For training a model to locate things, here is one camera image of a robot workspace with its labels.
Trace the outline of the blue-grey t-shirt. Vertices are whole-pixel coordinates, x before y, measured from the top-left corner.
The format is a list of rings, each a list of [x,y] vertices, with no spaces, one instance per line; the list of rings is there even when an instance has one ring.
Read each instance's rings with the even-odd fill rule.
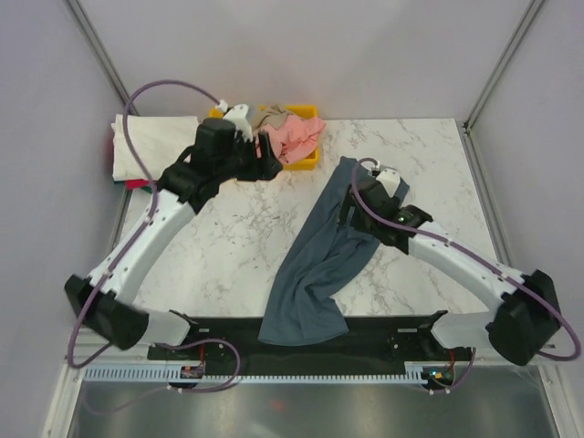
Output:
[[[258,340],[269,345],[314,345],[349,331],[333,296],[371,260],[380,241],[338,225],[351,183],[376,178],[352,158],[342,157],[278,269]]]

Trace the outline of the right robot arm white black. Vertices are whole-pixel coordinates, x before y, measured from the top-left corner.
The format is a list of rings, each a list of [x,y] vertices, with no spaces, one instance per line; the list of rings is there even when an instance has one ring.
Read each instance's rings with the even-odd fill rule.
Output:
[[[383,245],[433,266],[485,305],[479,313],[433,314],[417,342],[428,359],[439,359],[449,349],[491,348],[524,366],[560,328],[558,297],[548,274],[540,270],[525,274],[477,255],[424,210],[402,206],[376,180],[348,188],[339,225],[372,235]]]

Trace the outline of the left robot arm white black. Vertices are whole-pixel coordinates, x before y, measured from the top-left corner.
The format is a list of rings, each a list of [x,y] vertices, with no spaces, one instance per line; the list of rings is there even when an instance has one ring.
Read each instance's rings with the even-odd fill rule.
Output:
[[[222,183],[271,181],[283,169],[264,131],[246,120],[208,118],[195,143],[166,168],[150,207],[114,250],[86,277],[71,276],[65,293],[81,324],[120,350],[141,341],[165,343],[181,359],[200,348],[190,324],[172,312],[134,306],[143,280],[172,239],[214,198]]]

